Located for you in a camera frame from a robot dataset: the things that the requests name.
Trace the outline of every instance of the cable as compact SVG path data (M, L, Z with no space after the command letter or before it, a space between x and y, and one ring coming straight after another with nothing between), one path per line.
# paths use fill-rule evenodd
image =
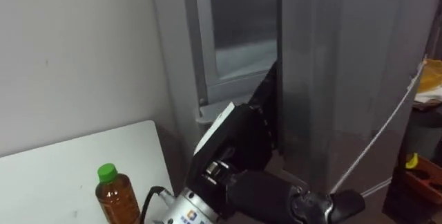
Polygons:
M417 78L422 73L423 67L425 65L425 60L423 60L418 67L418 71L416 76L413 77L412 81L410 82L410 85L407 88L407 92L403 96L402 100L399 102L399 104L396 106L395 110L391 114L390 117L388 117L385 124L379 129L378 133L373 137L373 139L370 141L370 143L366 146L366 148L362 151L361 154L357 157L357 159L353 162L353 164L350 166L350 168L340 177L339 181L333 186L333 188L330 191L330 194L336 193L338 191L339 187L344 183L344 181L347 179L347 177L353 172L354 168L358 165L358 163L361 161L361 159L365 156L365 154L372 148L373 144L378 140L379 136L384 132L387 125L392 121L393 117L396 115L396 113L399 111L400 107L404 103L404 101L407 99L408 95L412 91L414 85L416 84Z
M142 208L141 215L140 215L140 224L144 224L144 219L146 218L147 209L149 207L149 203L152 199L152 196L154 194L160 194L163 190L166 190L166 189L163 187L160 187L160 186L151 187L151 189L149 190L149 193L146 196L146 200L144 200L143 208Z

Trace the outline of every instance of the gray refrigerator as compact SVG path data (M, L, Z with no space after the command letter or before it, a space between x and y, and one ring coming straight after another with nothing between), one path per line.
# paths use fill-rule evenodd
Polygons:
M339 189L364 193L348 223L381 213L439 0L279 0L284 169L330 192L411 90Z

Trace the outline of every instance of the white cable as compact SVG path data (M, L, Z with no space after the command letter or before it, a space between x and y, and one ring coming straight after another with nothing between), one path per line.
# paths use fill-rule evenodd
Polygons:
M358 165L358 163L361 161L361 159L365 156L365 154L372 148L373 144L378 140L379 136L384 132L387 125L392 121L393 117L396 115L402 104L404 103L405 99L407 99L408 95L412 91L414 85L416 84L417 79L422 73L423 67L425 65L425 60L423 60L419 66L418 66L418 72L416 76L413 77L412 81L410 82L410 85L407 87L407 92L403 96L402 100L399 102L399 104L396 106L395 110L391 114L390 117L388 117L385 124L379 129L378 133L373 137L373 139L370 141L370 143L367 145L367 147L361 152L361 154L358 156L358 158L353 162L353 164L350 166L350 168L340 177L339 181L333 186L333 188L330 191L330 194L336 193L338 191L339 187L344 183L344 181L347 179L347 177L353 172L354 168Z

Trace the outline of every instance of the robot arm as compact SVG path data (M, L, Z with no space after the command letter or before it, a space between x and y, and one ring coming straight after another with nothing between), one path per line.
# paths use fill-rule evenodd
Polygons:
M264 172L278 148L276 104L273 65L249 103L228 106L204 135L158 223L214 224L242 212L263 223L336 224L364 210L356 192L318 194Z

